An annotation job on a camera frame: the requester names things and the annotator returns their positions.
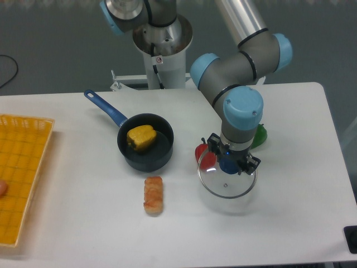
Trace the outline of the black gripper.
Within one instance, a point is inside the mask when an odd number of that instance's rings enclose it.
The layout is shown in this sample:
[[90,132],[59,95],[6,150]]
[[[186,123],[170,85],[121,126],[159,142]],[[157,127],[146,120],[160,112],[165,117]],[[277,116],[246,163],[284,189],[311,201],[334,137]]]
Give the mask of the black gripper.
[[261,160],[253,155],[249,155],[249,141],[236,143],[226,138],[220,138],[212,133],[206,140],[201,138],[204,145],[203,151],[209,151],[217,155],[217,161],[229,159],[238,163],[238,174],[246,173],[252,175],[258,168]]

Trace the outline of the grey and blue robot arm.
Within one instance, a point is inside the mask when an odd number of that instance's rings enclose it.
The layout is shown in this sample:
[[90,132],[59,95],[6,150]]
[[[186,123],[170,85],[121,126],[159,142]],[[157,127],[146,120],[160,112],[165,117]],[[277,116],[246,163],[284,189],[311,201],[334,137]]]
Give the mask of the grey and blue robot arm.
[[[250,85],[292,60],[292,46],[271,33],[251,1],[217,1],[237,43],[238,52],[222,60],[213,53],[197,58],[190,77],[221,119],[220,135],[210,136],[209,150],[228,174],[256,171],[260,161],[250,154],[262,118],[263,99]],[[101,1],[109,27],[117,35],[131,32],[142,53],[150,89],[185,85],[186,49],[192,27],[178,14],[175,1]]]

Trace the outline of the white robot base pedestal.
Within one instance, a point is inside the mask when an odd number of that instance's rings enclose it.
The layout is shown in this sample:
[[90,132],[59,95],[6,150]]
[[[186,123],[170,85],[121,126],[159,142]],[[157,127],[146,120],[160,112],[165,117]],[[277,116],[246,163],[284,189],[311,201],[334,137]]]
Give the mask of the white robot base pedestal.
[[149,89],[185,87],[186,50],[192,37],[192,26],[182,15],[166,27],[147,23],[133,30],[133,42],[142,53]]

